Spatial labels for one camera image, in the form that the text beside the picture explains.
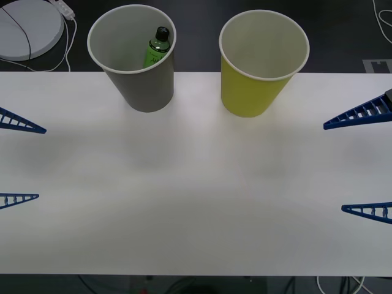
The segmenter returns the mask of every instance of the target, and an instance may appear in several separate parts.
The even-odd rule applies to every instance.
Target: plastic bottle
[[[146,50],[145,61],[143,68],[152,66],[158,61],[160,61],[170,49],[170,44],[168,41],[169,30],[163,26],[157,29],[155,38],[152,38],[148,43],[148,48]]]

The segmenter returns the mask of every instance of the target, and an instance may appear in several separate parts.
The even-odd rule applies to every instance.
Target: blue plastic frame
[[[392,89],[324,123],[324,129],[392,121]]]
[[[364,213],[363,210],[365,208],[370,208],[372,212]],[[375,209],[382,208],[383,216],[376,216]],[[342,211],[345,213],[354,214],[355,216],[365,217],[367,219],[372,219],[378,222],[384,222],[386,224],[392,225],[392,218],[388,217],[388,208],[392,208],[392,202],[384,202],[384,203],[370,203],[370,204],[352,204],[352,205],[342,205]]]
[[[0,198],[4,199],[4,204],[0,203],[0,209],[8,208],[11,206],[15,206],[18,204],[26,203],[31,200],[35,200],[39,197],[38,194],[8,194],[8,193],[0,193]]]
[[[9,130],[21,130],[23,132],[32,132],[38,134],[44,134],[47,132],[47,130],[43,127],[40,127],[37,124],[34,124],[33,122],[1,107],[0,128]]]

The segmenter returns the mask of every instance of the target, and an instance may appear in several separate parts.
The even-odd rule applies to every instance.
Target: black bottle cap
[[[161,42],[166,42],[167,39],[169,38],[169,30],[167,28],[165,28],[164,26],[160,26],[157,29],[157,33],[155,35],[155,38],[157,38],[157,40],[160,40]]]

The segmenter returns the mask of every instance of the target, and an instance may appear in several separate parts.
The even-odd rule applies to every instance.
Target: dark floor
[[[392,1],[375,0],[377,10],[392,9]],[[0,0],[3,6],[9,0]],[[268,9],[286,14],[298,22],[311,44],[311,55],[303,72],[363,73],[364,59],[392,59],[392,44],[382,36],[377,25],[372,0],[65,0],[73,8],[78,21],[75,43],[69,54],[72,71],[100,71],[88,55],[86,38],[91,25],[105,12],[126,4],[146,4],[163,10],[174,21],[178,32],[175,70],[180,72],[219,72],[218,37],[224,23],[237,13],[251,9]],[[392,13],[384,17],[392,23]],[[392,28],[383,25],[392,38]],[[74,24],[69,23],[70,34]],[[63,34],[48,53],[31,60],[35,70],[53,68],[61,60],[66,44]],[[386,62],[373,62],[374,72],[390,72]],[[58,68],[66,71],[66,64]],[[23,71],[0,62],[0,71]],[[141,276],[83,276],[97,293],[140,293],[145,285]],[[165,293],[180,277],[154,277],[149,293]],[[285,294],[289,277],[198,277],[193,286],[209,286],[207,293]],[[340,277],[323,277],[327,294],[339,293]],[[374,294],[391,293],[392,281],[369,277],[365,286]],[[351,287],[356,283],[351,280]],[[314,277],[297,277],[295,291],[286,293],[319,293]],[[0,275],[0,293],[93,293],[76,275]]]
[[[377,11],[392,9],[392,2],[375,0]],[[0,0],[3,6],[10,0]],[[175,70],[178,72],[219,72],[219,33],[232,16],[252,9],[286,14],[308,35],[311,54],[303,72],[365,72],[364,59],[392,59],[392,44],[382,36],[375,19],[372,0],[66,0],[75,11],[78,31],[69,54],[72,71],[100,71],[88,55],[86,39],[92,24],[105,12],[126,4],[146,4],[163,10],[178,32]],[[392,22],[392,13],[383,18]],[[383,25],[392,38],[392,28]],[[69,21],[71,33],[74,24]],[[48,53],[33,59],[35,70],[53,68],[61,60],[65,34]],[[385,63],[375,72],[389,72]],[[0,62],[0,70],[23,71],[22,67]],[[59,67],[66,71],[64,63]]]
[[[139,294],[147,287],[149,294],[313,294],[320,293],[314,277],[296,277],[287,288],[291,277],[196,277],[156,276],[147,284],[144,276],[82,276],[85,286],[76,275],[0,275],[1,293],[29,294]],[[169,291],[177,281],[178,292]],[[327,294],[338,294],[340,277],[322,277],[321,286]],[[367,277],[364,285],[374,294],[391,293],[392,281]],[[358,284],[350,281],[352,293]],[[365,294],[363,289],[358,294]]]

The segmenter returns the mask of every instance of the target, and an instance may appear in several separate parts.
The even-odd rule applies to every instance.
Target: white table
[[[176,73],[156,113],[104,73],[0,73],[0,273],[392,276],[392,225],[341,205],[392,201],[392,123],[323,130],[392,75],[296,75],[261,116],[219,73]]]

